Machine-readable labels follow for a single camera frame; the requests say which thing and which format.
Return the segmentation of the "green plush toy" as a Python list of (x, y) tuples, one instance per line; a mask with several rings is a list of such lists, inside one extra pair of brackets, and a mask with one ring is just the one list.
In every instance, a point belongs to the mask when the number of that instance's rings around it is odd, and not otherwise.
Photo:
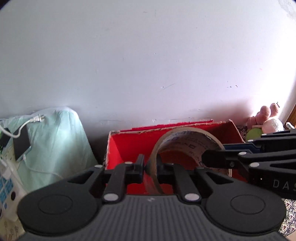
[(247, 132), (245, 141), (248, 142), (249, 140), (255, 140), (257, 138), (260, 138), (262, 134), (263, 132), (261, 128), (252, 128)]

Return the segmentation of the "red cardboard box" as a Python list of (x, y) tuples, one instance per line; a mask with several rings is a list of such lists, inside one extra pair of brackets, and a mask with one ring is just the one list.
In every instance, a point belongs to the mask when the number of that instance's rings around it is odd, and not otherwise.
[(121, 163), (135, 162), (140, 154), (144, 155), (144, 162), (148, 162), (152, 149), (159, 138), (166, 132), (180, 127), (203, 129), (216, 137), (223, 145), (244, 142), (238, 129), (231, 120), (220, 122), (203, 120), (112, 131), (108, 136), (105, 161), (107, 169), (114, 169)]

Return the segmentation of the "pink plush toy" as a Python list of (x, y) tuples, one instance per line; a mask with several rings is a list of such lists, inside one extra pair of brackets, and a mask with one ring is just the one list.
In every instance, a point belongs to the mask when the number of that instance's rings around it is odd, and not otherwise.
[(278, 118), (279, 106), (272, 103), (270, 107), (262, 106), (260, 111), (247, 121), (247, 129), (260, 128), (263, 133), (284, 131), (283, 123)]

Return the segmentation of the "light green pillow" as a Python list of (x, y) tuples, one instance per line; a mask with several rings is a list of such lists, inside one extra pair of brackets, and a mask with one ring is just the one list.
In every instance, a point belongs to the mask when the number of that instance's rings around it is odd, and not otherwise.
[(15, 161), (13, 140), (8, 142), (1, 155), (15, 165), (27, 192), (97, 164), (79, 116), (70, 108), (49, 108), (31, 115), (1, 118), (1, 126), (16, 132), (23, 123), (38, 115), (44, 117), (41, 122), (26, 125), (31, 149), (25, 160)]

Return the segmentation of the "black smartphone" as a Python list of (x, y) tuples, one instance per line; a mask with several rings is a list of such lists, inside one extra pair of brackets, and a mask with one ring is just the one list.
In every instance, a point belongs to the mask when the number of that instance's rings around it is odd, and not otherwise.
[(20, 162), (32, 148), (27, 126), (24, 126), (20, 132), (20, 136), (13, 140), (13, 145), (15, 152), (15, 160), (16, 162)]

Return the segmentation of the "white power strip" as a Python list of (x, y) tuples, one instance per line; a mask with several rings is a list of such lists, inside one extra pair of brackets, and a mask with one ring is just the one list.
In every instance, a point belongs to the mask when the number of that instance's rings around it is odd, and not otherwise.
[(15, 222), (18, 204), (26, 193), (15, 166), (1, 158), (1, 217)]

